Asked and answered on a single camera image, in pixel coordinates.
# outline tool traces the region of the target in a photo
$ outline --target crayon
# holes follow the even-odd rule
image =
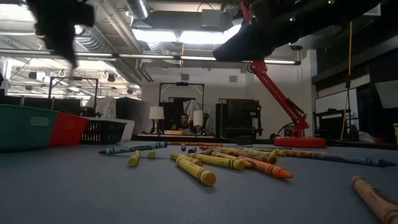
[[[324,154],[311,154],[312,159],[321,159],[326,161],[334,161],[334,162],[347,162],[352,164],[361,164],[367,166],[377,166],[377,167],[386,167],[386,166],[396,166],[395,162],[385,161],[384,159],[371,159],[371,158],[355,158],[355,157],[346,157],[346,156],[333,156],[333,155],[324,155]]]
[[[227,154],[227,155],[230,155],[230,156],[235,156],[235,152],[229,151],[229,150],[226,150],[226,149],[223,149],[223,148],[213,148],[213,151],[214,152],[220,152],[220,153],[223,153],[223,154]]]
[[[183,154],[179,154],[179,153],[176,153],[176,152],[170,153],[170,158],[173,159],[173,160],[177,160],[179,157],[184,158],[184,159],[190,161],[191,163],[193,163],[193,164],[195,164],[197,166],[200,166],[200,167],[203,166],[203,163],[201,161],[197,160],[197,159],[194,159],[194,158],[191,158],[189,156],[186,156],[186,155],[183,155]]]
[[[208,170],[205,170],[205,168],[195,165],[182,157],[177,158],[175,162],[179,167],[192,176],[196,177],[196,179],[203,184],[211,187],[216,183],[216,175]]]
[[[199,152],[199,154],[210,156],[212,152],[213,152],[213,149],[206,149],[202,152]]]
[[[268,156],[269,154],[273,153],[273,152],[260,152],[257,150],[252,150],[252,149],[234,149],[234,148],[230,148],[230,147],[217,147],[217,149],[224,149],[224,150],[228,150],[231,152],[246,152],[246,153],[250,153],[250,154],[254,154],[254,155],[263,155],[263,156]]]
[[[398,204],[362,177],[353,177],[355,191],[384,224],[398,224]]]
[[[240,161],[243,161],[243,164],[244,164],[244,166],[245,166],[246,168],[252,167],[252,165],[251,165],[250,162],[245,161],[244,159],[240,159],[240,158],[238,158],[238,157],[236,157],[236,156],[230,156],[230,155],[227,155],[227,154],[223,154],[223,153],[221,153],[221,152],[212,152],[211,155],[212,155],[212,156],[215,156],[215,157],[225,158],[225,159],[236,159],[236,160],[240,160]]]
[[[255,159],[261,162],[266,162],[269,164],[275,164],[277,157],[276,154],[269,154],[269,155],[255,155],[255,154],[250,154],[250,153],[246,153],[246,152],[235,152],[236,156],[244,156],[244,157],[248,157],[251,159]]]
[[[285,155],[289,157],[311,158],[311,153],[307,151],[288,150],[285,151]]]
[[[286,156],[287,151],[285,151],[283,149],[274,149],[274,150],[272,150],[272,152],[277,154],[278,156]]]
[[[188,150],[188,153],[197,153],[197,147],[195,146],[195,147],[193,147],[193,148],[191,148],[190,150]]]
[[[244,156],[239,156],[239,158],[242,158],[248,162],[250,162],[253,165],[253,168],[271,175],[273,177],[276,177],[278,179],[291,179],[293,178],[293,175],[290,174],[285,168],[280,167],[280,166],[274,166],[272,164],[268,164],[266,162],[261,162],[261,161],[257,161],[255,159],[251,159],[248,157],[244,157]]]
[[[138,165],[140,156],[141,156],[141,151],[140,150],[135,151],[130,156],[130,158],[129,158],[128,162],[127,162],[129,164],[129,166],[135,167],[136,165]]]
[[[221,167],[226,167],[230,169],[236,169],[236,170],[243,170],[244,169],[244,163],[243,161],[237,161],[233,159],[224,159],[224,158],[219,158],[219,157],[213,157],[213,156],[206,156],[206,155],[201,155],[201,154],[189,154],[190,157],[198,159],[206,164],[211,164],[215,166],[221,166]]]
[[[272,151],[274,149],[292,150],[292,148],[289,148],[289,147],[279,147],[279,146],[276,146],[276,147],[272,147],[272,146],[262,147],[262,146],[252,146],[252,145],[250,145],[250,146],[238,146],[238,147],[260,149],[260,151],[263,150],[263,149],[269,150],[269,151]]]
[[[168,142],[169,146],[223,146],[219,143],[205,143],[205,142]]]
[[[148,152],[149,159],[155,159],[155,156],[156,156],[156,152],[153,149],[149,150],[149,152]]]
[[[151,150],[151,149],[160,149],[167,147],[167,142],[157,142],[157,143],[152,143],[148,145],[143,145],[143,146],[121,146],[121,147],[111,147],[109,149],[102,150],[98,152],[99,154],[106,154],[106,155],[113,155],[113,154],[119,154],[119,153],[125,153],[125,152],[135,152],[136,150],[140,151],[145,151],[145,150]]]
[[[316,154],[325,154],[325,155],[333,155],[333,156],[343,156],[343,154],[333,153],[333,152],[316,152],[316,151],[302,151],[302,150],[293,150],[296,152],[307,152],[307,153],[316,153]]]

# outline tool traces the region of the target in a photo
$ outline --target yellow crayon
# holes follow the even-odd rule
[[[286,151],[283,149],[274,149],[272,153],[277,154],[278,156],[286,156]]]
[[[194,154],[194,153],[189,154],[189,156],[192,158],[198,159],[204,163],[215,165],[215,166],[221,166],[221,167],[226,167],[226,168],[236,169],[236,170],[244,169],[243,161],[238,161],[238,160],[233,160],[233,159],[225,159],[225,158],[219,158],[219,157],[213,157],[213,156],[206,156],[206,155]]]
[[[193,163],[193,164],[195,164],[197,166],[200,166],[200,167],[203,166],[203,163],[201,161],[197,160],[197,159],[194,159],[194,158],[191,158],[189,156],[186,156],[186,155],[183,155],[183,154],[179,154],[179,153],[176,153],[176,152],[170,153],[170,158],[173,159],[173,160],[177,160],[179,157],[184,158],[184,159],[190,161],[191,163]]]
[[[205,185],[213,186],[216,183],[216,175],[208,170],[205,170],[205,168],[195,165],[183,157],[177,158],[175,162],[179,167],[187,171],[192,176],[196,177],[196,179]]]
[[[244,159],[240,159],[240,158],[238,158],[238,157],[236,157],[236,156],[230,156],[230,155],[223,154],[223,153],[220,153],[220,152],[212,152],[211,155],[212,155],[212,156],[215,156],[215,157],[225,158],[225,159],[236,159],[236,160],[240,160],[240,161],[243,161],[244,166],[245,166],[246,168],[252,167],[252,165],[251,165],[250,162],[245,161]]]
[[[247,152],[250,154],[261,155],[261,156],[269,156],[270,154],[274,153],[274,152],[262,152],[262,151],[252,150],[252,149],[235,149],[235,148],[231,148],[231,147],[218,147],[217,149],[224,149],[224,150],[228,150],[230,152]]]
[[[141,151],[137,150],[135,151],[129,158],[129,161],[127,162],[129,164],[129,166],[131,167],[135,167],[136,165],[138,165],[139,162],[139,157],[141,156]]]
[[[149,159],[155,159],[155,156],[156,156],[156,152],[155,152],[153,149],[151,149],[151,150],[148,152],[148,157],[149,157]]]

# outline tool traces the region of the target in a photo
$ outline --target desk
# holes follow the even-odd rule
[[[143,142],[125,142],[133,146]],[[157,149],[101,156],[109,146],[75,146],[0,154],[0,223],[380,223],[350,180],[359,175],[398,201],[398,168],[280,157],[293,179],[256,170],[204,165],[217,177],[206,187]],[[322,151],[398,162],[398,152],[329,147]]]

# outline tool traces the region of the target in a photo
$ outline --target lampshade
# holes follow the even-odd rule
[[[203,111],[194,111],[193,112],[193,125],[194,126],[203,126]]]
[[[164,119],[163,106],[151,106],[149,119]]]

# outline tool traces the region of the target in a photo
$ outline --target plastic basket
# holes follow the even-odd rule
[[[79,144],[87,122],[87,118],[59,113],[49,145],[66,146]]]
[[[121,140],[125,123],[89,120],[81,138],[82,144],[114,144]]]
[[[58,112],[0,105],[0,152],[47,147]]]

